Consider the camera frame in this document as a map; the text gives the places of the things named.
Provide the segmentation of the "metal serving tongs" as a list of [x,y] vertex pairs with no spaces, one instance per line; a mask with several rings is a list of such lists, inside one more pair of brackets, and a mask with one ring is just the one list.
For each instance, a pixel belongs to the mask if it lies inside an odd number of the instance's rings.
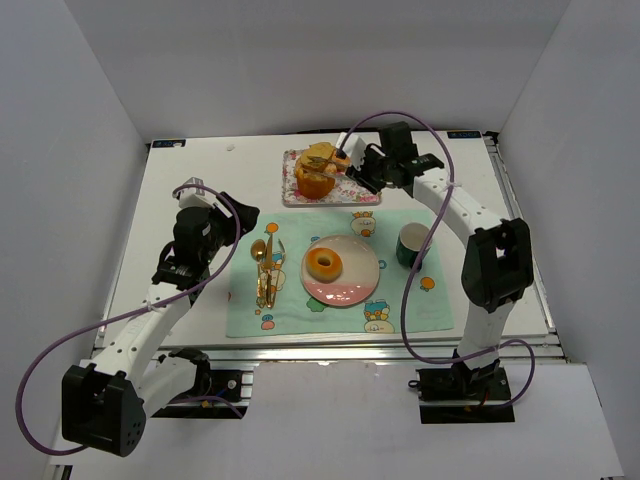
[[322,177],[326,177],[326,178],[331,178],[331,179],[335,179],[335,180],[348,180],[349,177],[347,176],[347,171],[345,173],[338,173],[336,166],[333,164],[333,162],[331,161],[331,164],[327,166],[327,168],[323,171],[323,172],[318,172],[318,171],[311,171],[311,170],[307,170],[304,169],[303,170],[305,172],[309,172],[311,174],[317,174],[319,176]]

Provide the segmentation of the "blue corner label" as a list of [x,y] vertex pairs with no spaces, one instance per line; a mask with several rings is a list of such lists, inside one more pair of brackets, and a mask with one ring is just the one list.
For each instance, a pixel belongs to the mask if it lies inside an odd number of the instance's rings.
[[477,130],[456,130],[447,131],[447,137],[449,139],[481,139],[482,134]]
[[153,149],[160,148],[183,148],[186,146],[185,139],[158,139],[151,143]]

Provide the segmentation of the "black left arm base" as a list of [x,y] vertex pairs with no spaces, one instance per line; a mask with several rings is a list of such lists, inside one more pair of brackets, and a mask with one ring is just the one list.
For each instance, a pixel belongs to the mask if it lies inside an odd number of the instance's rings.
[[248,409],[247,374],[216,368],[195,348],[165,352],[143,377],[145,412],[150,418],[240,419]]

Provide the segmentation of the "small round bun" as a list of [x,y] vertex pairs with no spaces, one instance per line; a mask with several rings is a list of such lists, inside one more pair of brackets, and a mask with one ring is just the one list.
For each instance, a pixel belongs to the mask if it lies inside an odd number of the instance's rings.
[[351,166],[351,161],[348,156],[340,156],[338,153],[334,152],[331,156],[331,161],[336,166],[338,173],[345,173],[347,169]]

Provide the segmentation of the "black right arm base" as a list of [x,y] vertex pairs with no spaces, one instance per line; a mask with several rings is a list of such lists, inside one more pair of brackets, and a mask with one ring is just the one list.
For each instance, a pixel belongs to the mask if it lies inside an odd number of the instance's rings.
[[429,358],[408,388],[418,395],[424,424],[510,423],[515,420],[509,380],[494,348],[450,358]]

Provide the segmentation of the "floral rectangular tray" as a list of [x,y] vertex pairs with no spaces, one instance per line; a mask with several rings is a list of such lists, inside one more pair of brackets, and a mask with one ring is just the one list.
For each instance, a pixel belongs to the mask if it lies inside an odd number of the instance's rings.
[[314,200],[299,191],[295,177],[295,165],[302,150],[285,150],[282,159],[282,203],[286,207],[307,206],[375,206],[381,203],[381,195],[374,195],[348,179],[337,180],[335,187],[325,197]]

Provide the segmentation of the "sliced herb bread piece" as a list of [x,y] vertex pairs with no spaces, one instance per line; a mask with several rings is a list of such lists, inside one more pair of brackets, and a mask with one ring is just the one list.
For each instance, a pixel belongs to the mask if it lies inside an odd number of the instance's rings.
[[304,169],[323,172],[331,164],[334,146],[328,142],[310,145],[300,156],[300,164]]

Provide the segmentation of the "dark green mug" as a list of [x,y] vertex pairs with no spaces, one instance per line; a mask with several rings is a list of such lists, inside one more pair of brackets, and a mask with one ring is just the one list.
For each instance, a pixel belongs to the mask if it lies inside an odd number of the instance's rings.
[[408,269],[413,267],[429,232],[426,225],[418,222],[408,223],[401,228],[395,249],[397,262],[401,266]]

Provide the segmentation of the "blue left corner label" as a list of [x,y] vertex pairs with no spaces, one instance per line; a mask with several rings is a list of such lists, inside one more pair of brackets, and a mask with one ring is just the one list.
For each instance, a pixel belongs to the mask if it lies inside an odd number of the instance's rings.
[[153,149],[160,148],[183,148],[186,146],[185,139],[158,139],[151,143]]

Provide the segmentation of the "mint cartoon placemat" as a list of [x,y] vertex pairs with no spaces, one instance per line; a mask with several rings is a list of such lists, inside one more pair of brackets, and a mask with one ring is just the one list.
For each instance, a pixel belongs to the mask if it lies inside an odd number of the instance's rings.
[[[413,282],[407,305],[401,303],[410,269],[401,266],[395,249],[401,228],[411,222],[426,226],[432,213],[418,210],[355,211],[299,209],[263,215],[257,228],[242,238],[230,265],[230,300],[226,334],[231,338],[285,334],[392,334],[448,330],[454,318],[437,247],[431,245]],[[286,281],[272,308],[256,304],[257,266],[250,248],[255,240],[267,245],[273,234],[273,252],[281,240],[286,249]],[[373,294],[348,307],[332,307],[311,297],[300,279],[301,260],[319,239],[353,235],[377,255],[380,277]]]

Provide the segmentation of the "pink white ceramic plate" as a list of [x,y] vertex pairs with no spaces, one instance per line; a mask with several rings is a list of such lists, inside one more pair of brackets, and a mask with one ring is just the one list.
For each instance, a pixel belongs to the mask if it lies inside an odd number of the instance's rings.
[[[312,278],[306,270],[306,254],[314,248],[334,250],[342,259],[343,271],[333,282]],[[314,242],[301,260],[300,279],[312,298],[332,307],[348,307],[369,298],[377,288],[380,268],[373,248],[353,235],[331,235]]]

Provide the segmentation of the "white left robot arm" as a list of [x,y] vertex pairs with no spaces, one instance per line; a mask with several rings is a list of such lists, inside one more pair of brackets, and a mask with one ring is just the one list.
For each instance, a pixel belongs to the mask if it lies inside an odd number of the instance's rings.
[[120,457],[139,443],[148,418],[173,400],[193,401],[211,388],[208,356],[181,348],[152,357],[195,304],[223,247],[251,232],[259,209],[218,194],[216,206],[197,188],[178,193],[173,239],[163,248],[142,311],[86,366],[72,366],[62,380],[61,433],[65,440]]

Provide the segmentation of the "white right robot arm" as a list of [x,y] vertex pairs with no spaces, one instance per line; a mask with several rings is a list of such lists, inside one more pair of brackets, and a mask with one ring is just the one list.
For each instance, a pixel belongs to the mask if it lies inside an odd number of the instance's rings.
[[463,336],[452,364],[473,379],[499,365],[499,344],[507,318],[534,280],[531,236],[521,218],[506,219],[475,200],[455,180],[452,156],[421,154],[406,122],[383,126],[371,147],[352,131],[336,142],[348,157],[348,178],[372,193],[404,190],[436,215],[465,248],[461,285],[469,301]]

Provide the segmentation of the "blue right corner label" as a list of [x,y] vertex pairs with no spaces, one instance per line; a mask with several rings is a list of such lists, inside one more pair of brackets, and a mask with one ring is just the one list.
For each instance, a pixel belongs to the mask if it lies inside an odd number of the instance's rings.
[[482,134],[477,130],[456,130],[447,131],[447,137],[449,139],[481,139]]

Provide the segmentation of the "gold knife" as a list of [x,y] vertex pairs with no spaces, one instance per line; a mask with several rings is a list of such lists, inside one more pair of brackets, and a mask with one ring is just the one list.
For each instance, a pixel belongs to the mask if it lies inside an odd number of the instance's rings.
[[266,296],[266,306],[271,308],[273,306],[272,301],[272,264],[273,264],[273,234],[269,234],[269,238],[266,245],[266,257],[263,262],[264,270],[266,272],[266,288],[265,288],[265,296]]

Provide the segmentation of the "orange glazed donut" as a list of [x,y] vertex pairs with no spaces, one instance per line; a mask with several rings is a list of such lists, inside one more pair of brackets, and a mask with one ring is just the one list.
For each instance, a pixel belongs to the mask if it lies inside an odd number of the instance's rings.
[[341,257],[326,247],[311,249],[306,254],[305,266],[312,278],[325,283],[335,281],[343,271]]

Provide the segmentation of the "large sugared bread loaf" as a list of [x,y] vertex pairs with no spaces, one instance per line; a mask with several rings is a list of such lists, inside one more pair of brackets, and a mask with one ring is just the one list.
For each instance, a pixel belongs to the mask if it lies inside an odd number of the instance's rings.
[[305,172],[300,163],[295,165],[297,189],[308,199],[319,200],[335,187],[336,180]]

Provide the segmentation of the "gold spoon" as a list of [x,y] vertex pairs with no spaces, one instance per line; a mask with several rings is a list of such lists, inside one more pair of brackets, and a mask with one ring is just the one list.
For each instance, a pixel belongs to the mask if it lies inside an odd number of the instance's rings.
[[250,253],[257,266],[257,298],[261,299],[263,296],[262,287],[262,261],[266,253],[266,243],[263,239],[258,239],[253,242],[250,248]]

